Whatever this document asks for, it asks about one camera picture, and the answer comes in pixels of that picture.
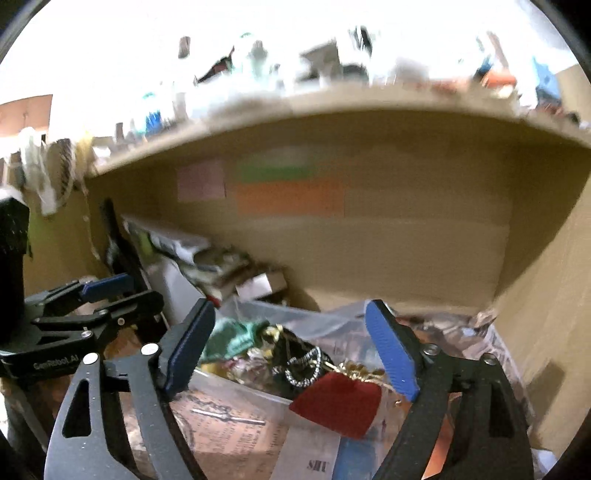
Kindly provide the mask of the red velvet pouch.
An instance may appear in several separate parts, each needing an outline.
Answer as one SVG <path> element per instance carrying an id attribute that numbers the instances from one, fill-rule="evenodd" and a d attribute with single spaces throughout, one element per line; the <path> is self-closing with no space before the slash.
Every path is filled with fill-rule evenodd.
<path id="1" fill-rule="evenodd" d="M 290 411 L 339 435 L 363 439 L 374 423 L 382 388 L 341 373 L 319 378 L 290 403 Z"/>

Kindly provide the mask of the green knitted sock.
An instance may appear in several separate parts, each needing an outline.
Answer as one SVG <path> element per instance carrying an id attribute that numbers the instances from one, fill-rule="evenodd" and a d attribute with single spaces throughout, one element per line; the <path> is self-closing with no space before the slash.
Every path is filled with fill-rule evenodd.
<path id="1" fill-rule="evenodd" d="M 200 364 L 230 360 L 253 347 L 259 347 L 263 331 L 270 322 L 263 319 L 239 321 L 224 317 L 215 321 L 211 336 L 199 359 Z"/>

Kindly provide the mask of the vintage print brown paper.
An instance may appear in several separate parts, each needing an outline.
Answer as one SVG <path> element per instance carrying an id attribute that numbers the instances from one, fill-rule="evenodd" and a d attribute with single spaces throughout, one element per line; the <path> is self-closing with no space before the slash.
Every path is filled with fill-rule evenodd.
<path id="1" fill-rule="evenodd" d="M 199 391 L 170 404 L 189 449 L 209 479 L 269 479 L 287 427 L 235 410 Z"/>

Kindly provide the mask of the clear plastic bin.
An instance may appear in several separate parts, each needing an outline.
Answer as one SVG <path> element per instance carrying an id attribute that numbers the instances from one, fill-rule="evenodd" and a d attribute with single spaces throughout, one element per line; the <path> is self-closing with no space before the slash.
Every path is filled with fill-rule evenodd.
<path id="1" fill-rule="evenodd" d="M 367 331 L 366 306 L 321 313 L 229 300 L 190 389 L 266 421 L 381 440 L 399 429 L 403 399 Z"/>

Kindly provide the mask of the rolled newspaper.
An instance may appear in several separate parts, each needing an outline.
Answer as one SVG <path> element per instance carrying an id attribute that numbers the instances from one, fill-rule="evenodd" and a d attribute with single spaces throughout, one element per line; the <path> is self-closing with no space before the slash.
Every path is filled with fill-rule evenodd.
<path id="1" fill-rule="evenodd" d="M 146 233 L 152 246 L 189 265 L 195 265 L 195 257 L 211 249 L 211 241 L 199 235 L 179 230 L 174 225 L 137 216 L 124 215 L 124 227 Z"/>

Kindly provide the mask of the floral patterned cloth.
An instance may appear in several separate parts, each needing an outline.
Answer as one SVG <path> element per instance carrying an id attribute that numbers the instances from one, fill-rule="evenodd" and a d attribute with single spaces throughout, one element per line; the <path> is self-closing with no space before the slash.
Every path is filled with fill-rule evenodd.
<path id="1" fill-rule="evenodd" d="M 276 368 L 287 364 L 287 354 L 279 347 L 207 348 L 198 362 L 198 368 L 226 380 L 262 388 L 273 383 Z"/>

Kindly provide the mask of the stack of books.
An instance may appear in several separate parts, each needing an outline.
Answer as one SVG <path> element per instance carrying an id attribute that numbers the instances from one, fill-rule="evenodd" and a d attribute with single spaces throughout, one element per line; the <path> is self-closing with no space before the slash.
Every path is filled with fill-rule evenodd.
<path id="1" fill-rule="evenodd" d="M 211 247 L 198 252 L 192 264 L 180 263 L 179 269 L 201 293 L 223 302 L 238 285 L 262 273 L 266 264 L 235 247 Z"/>

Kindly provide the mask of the black gold-trimmed pouch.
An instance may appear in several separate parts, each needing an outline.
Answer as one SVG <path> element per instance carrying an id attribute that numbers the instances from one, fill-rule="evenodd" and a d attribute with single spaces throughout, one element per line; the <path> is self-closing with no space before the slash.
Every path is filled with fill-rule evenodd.
<path id="1" fill-rule="evenodd" d="M 263 331 L 262 339 L 270 347 L 282 348 L 287 354 L 287 364 L 281 369 L 276 368 L 273 377 L 283 398 L 296 399 L 335 366 L 332 357 L 320 346 L 297 337 L 283 325 L 270 325 Z"/>

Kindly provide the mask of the small white card box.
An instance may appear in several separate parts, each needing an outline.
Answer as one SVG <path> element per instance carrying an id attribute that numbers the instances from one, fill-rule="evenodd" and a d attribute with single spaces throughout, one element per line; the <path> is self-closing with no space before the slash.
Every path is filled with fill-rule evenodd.
<path id="1" fill-rule="evenodd" d="M 236 294 L 243 300 L 257 300 L 283 292 L 287 281 L 280 270 L 260 273 L 235 287 Z"/>

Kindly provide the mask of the pink paper note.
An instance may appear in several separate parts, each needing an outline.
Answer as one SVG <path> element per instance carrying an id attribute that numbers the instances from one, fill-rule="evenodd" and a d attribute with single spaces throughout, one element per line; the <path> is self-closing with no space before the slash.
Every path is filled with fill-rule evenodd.
<path id="1" fill-rule="evenodd" d="M 176 170 L 177 200 L 180 203 L 221 200 L 226 197 L 223 162 L 202 160 Z"/>

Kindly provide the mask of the green paper note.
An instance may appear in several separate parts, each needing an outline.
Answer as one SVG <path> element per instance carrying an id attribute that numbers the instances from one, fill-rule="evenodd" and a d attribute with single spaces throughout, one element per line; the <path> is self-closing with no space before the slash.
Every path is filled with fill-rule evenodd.
<path id="1" fill-rule="evenodd" d="M 298 181 L 312 178 L 315 169 L 307 163 L 246 161 L 236 167 L 236 177 L 242 183 Z"/>

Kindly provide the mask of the orange paper note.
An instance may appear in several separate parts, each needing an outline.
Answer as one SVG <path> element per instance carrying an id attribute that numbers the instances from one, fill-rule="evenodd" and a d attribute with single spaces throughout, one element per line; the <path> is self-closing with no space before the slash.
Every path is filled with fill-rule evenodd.
<path id="1" fill-rule="evenodd" d="M 239 184 L 233 191 L 238 211 L 249 216 L 342 217 L 345 188 L 328 180 Z"/>

